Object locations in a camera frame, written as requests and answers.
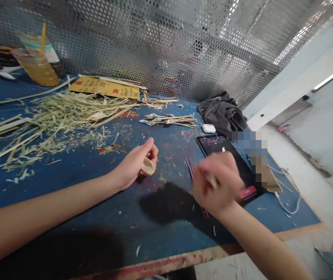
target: forearm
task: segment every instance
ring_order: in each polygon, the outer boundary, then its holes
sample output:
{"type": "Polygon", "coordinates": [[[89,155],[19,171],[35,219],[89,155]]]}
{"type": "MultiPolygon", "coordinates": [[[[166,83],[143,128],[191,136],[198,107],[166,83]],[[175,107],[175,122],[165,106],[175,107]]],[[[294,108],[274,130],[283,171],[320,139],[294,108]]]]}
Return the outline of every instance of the forearm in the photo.
{"type": "Polygon", "coordinates": [[[292,252],[270,230],[234,203],[217,219],[231,232],[268,279],[312,279],[292,252]]]}
{"type": "Polygon", "coordinates": [[[0,208],[0,259],[118,192],[110,174],[0,208]]]}

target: charging cable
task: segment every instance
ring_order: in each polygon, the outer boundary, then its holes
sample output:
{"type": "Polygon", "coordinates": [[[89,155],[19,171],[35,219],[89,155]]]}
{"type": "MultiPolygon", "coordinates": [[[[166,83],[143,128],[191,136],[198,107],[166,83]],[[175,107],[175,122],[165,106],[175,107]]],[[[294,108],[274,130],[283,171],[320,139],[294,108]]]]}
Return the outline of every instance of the charging cable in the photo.
{"type": "MultiPolygon", "coordinates": [[[[269,166],[269,165],[268,165],[268,167],[269,167],[270,169],[272,169],[272,170],[278,172],[278,173],[281,173],[281,174],[283,174],[283,175],[289,175],[289,176],[290,176],[290,178],[291,178],[291,180],[292,180],[292,182],[293,182],[293,185],[294,185],[295,189],[296,189],[297,192],[299,193],[299,198],[298,198],[298,201],[297,201],[297,203],[296,203],[296,210],[295,210],[294,212],[291,212],[291,211],[287,210],[286,207],[285,207],[285,206],[283,205],[283,203],[281,202],[280,197],[279,197],[279,194],[278,194],[277,192],[275,192],[274,195],[275,195],[275,197],[278,199],[279,204],[282,206],[282,208],[283,208],[287,213],[289,213],[289,214],[291,214],[291,215],[296,214],[296,213],[299,211],[299,205],[300,205],[300,201],[301,201],[301,194],[300,194],[300,191],[299,191],[298,187],[297,187],[296,184],[295,184],[294,179],[292,179],[290,173],[288,173],[288,172],[285,173],[285,172],[278,171],[278,170],[274,169],[273,167],[271,167],[271,166],[269,166]]],[[[286,186],[285,186],[280,180],[278,180],[277,178],[275,178],[275,179],[277,180],[277,182],[281,183],[284,187],[286,187],[286,186]]]]}
{"type": "MultiPolygon", "coordinates": [[[[237,148],[240,148],[240,149],[244,150],[242,147],[240,147],[240,146],[238,146],[238,145],[234,145],[233,143],[231,143],[231,144],[232,144],[233,146],[237,147],[237,148]]],[[[245,154],[245,157],[246,157],[247,160],[250,162],[250,159],[249,159],[249,157],[248,157],[247,154],[245,154]]],[[[278,194],[277,192],[275,192],[274,195],[275,195],[275,197],[278,199],[279,204],[282,206],[282,208],[283,208],[288,214],[291,214],[291,215],[296,214],[296,213],[299,211],[299,205],[300,205],[300,201],[301,201],[301,194],[300,194],[300,191],[299,191],[298,187],[297,187],[296,184],[295,184],[294,179],[292,179],[290,173],[288,173],[288,172],[285,173],[285,172],[278,171],[278,170],[276,170],[275,168],[271,167],[270,165],[268,165],[268,167],[269,167],[270,169],[272,169],[272,170],[278,172],[278,173],[283,174],[283,175],[289,175],[289,177],[291,178],[292,183],[293,183],[293,186],[295,187],[295,189],[296,189],[297,192],[299,193],[299,198],[298,198],[298,201],[297,201],[297,203],[296,203],[296,210],[295,210],[294,212],[291,212],[291,211],[287,210],[286,207],[285,207],[285,206],[283,205],[283,203],[281,202],[280,197],[279,197],[279,194],[278,194]]],[[[284,186],[286,189],[288,189],[290,192],[293,193],[293,191],[292,191],[289,187],[287,187],[285,184],[283,184],[283,183],[282,183],[280,180],[278,180],[277,178],[275,178],[275,179],[277,180],[278,183],[280,183],[282,186],[284,186]]]]}

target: floor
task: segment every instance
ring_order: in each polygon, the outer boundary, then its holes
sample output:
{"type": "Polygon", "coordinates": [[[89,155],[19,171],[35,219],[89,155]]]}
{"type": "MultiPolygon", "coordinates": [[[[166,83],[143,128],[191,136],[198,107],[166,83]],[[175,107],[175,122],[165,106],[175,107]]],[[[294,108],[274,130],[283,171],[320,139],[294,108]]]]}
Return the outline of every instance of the floor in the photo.
{"type": "MultiPolygon", "coordinates": [[[[270,126],[264,126],[260,133],[262,139],[267,139],[271,155],[289,171],[303,198],[327,227],[325,231],[286,244],[307,266],[314,279],[333,279],[333,271],[314,250],[315,247],[328,250],[333,245],[333,187],[282,133],[270,126]]],[[[198,280],[265,279],[246,253],[197,265],[195,271],[198,280]]]]}

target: phone screen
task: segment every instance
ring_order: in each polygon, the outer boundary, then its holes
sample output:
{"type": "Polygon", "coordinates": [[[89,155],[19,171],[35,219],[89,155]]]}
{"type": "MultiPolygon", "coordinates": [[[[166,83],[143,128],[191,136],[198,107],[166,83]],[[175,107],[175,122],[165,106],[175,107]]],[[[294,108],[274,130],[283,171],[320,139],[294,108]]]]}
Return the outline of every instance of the phone screen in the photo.
{"type": "Polygon", "coordinates": [[[247,165],[242,156],[237,152],[226,136],[199,136],[196,137],[196,141],[205,156],[208,156],[214,152],[219,153],[223,151],[231,152],[231,154],[234,156],[240,177],[242,178],[246,187],[246,189],[242,190],[239,194],[242,203],[247,203],[263,193],[261,184],[255,181],[255,175],[252,173],[251,168],[247,165]]]}

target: red label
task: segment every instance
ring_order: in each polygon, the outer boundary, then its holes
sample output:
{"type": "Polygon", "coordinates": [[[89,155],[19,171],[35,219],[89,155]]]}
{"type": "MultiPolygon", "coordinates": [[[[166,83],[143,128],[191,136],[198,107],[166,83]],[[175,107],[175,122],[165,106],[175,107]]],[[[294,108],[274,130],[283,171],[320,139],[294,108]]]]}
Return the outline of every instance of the red label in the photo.
{"type": "Polygon", "coordinates": [[[242,191],[239,192],[239,197],[241,199],[244,199],[256,192],[256,188],[254,186],[250,186],[242,191]]]}

